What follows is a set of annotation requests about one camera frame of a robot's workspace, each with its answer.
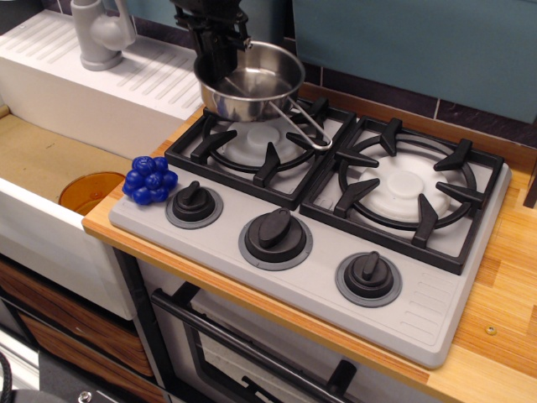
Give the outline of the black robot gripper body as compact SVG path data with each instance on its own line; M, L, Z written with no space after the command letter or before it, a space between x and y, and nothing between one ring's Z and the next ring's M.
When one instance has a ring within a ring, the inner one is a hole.
M212 39L216 35L231 35L239 38L239 50L246 50L251 45L248 34L247 14L240 8L238 0L173 0L175 22L190 31L196 50L193 31L209 31Z

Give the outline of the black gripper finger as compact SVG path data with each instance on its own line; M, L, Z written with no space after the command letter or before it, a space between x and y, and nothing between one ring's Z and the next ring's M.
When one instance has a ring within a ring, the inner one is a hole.
M204 29L195 29L193 38L196 46L197 58L195 70L202 80L215 79L215 64L213 60L211 34Z
M237 68L239 38L231 35L216 35L211 42L212 78L219 81Z

